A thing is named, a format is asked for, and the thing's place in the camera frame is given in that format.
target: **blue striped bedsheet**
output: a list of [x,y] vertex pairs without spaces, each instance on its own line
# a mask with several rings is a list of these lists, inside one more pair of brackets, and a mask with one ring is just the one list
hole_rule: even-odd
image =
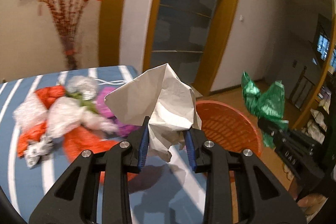
[[[15,124],[13,111],[36,89],[65,84],[75,75],[91,76],[106,82],[131,81],[137,72],[131,66],[113,66],[64,71],[19,79],[0,85],[0,185],[8,199],[28,222],[29,216],[55,180],[69,166],[62,140],[55,144],[49,158],[33,169],[25,159],[16,156],[21,130]],[[101,82],[100,89],[108,86]],[[133,224],[202,223],[206,179],[192,173],[185,150],[171,147],[172,159],[166,163],[148,157],[143,172],[129,182]],[[102,187],[98,195],[97,222],[101,223]]]

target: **white string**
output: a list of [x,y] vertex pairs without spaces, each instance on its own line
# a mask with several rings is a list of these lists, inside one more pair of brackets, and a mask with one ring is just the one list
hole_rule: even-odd
[[125,80],[116,80],[116,81],[105,81],[105,80],[101,80],[101,79],[97,79],[97,81],[101,82],[98,85],[123,85],[126,84],[127,81]]

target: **metal screw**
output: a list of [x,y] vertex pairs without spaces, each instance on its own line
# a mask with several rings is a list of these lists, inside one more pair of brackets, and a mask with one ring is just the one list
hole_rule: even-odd
[[82,157],[84,157],[84,158],[87,158],[90,155],[91,155],[91,151],[90,150],[84,150],[82,152]]
[[205,141],[205,142],[204,142],[204,145],[205,145],[206,147],[211,148],[211,147],[213,147],[215,144],[213,143],[213,141]]
[[253,152],[251,149],[244,149],[243,154],[247,157],[250,157],[253,155]]
[[127,147],[129,147],[129,142],[128,141],[123,141],[119,144],[119,146],[121,148],[127,148]]

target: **orange plastic basket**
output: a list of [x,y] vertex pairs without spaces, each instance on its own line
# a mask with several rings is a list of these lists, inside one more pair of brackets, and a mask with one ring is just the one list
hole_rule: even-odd
[[261,155],[261,136],[243,113],[217,101],[197,101],[196,110],[209,140],[229,151],[240,153],[249,148]]

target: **wooden door frame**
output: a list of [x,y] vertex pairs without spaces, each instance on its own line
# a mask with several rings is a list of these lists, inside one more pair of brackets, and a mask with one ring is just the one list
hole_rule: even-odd
[[[231,26],[236,15],[238,0],[217,0],[206,46],[193,86],[202,94],[208,95],[215,80],[219,65],[227,45]],[[160,0],[152,1],[148,22],[146,46],[143,57],[143,71],[150,68],[154,33],[158,18]]]
[[335,44],[336,44],[336,0],[332,0],[332,25],[331,25],[331,35],[330,35],[330,42],[329,42],[329,49],[328,49],[328,53],[327,53],[327,57],[325,58],[325,62],[323,63],[323,67],[322,67],[322,71],[321,71],[321,76],[320,76],[320,80],[317,83],[317,85],[314,88],[314,92],[311,93],[311,96],[309,97],[308,103],[305,104],[305,107],[303,109],[303,111],[301,112],[300,116],[298,117],[298,119],[296,120],[296,122],[294,123],[294,125],[292,126],[292,128],[301,128],[303,126],[305,126],[308,116],[309,116],[309,112],[311,109],[312,104],[314,103],[317,95],[319,94],[324,81],[326,79],[327,73],[328,73],[328,69],[330,66],[330,61],[333,55],[333,51],[335,49]]
[[102,0],[100,5],[99,66],[119,65],[120,31],[124,0]]

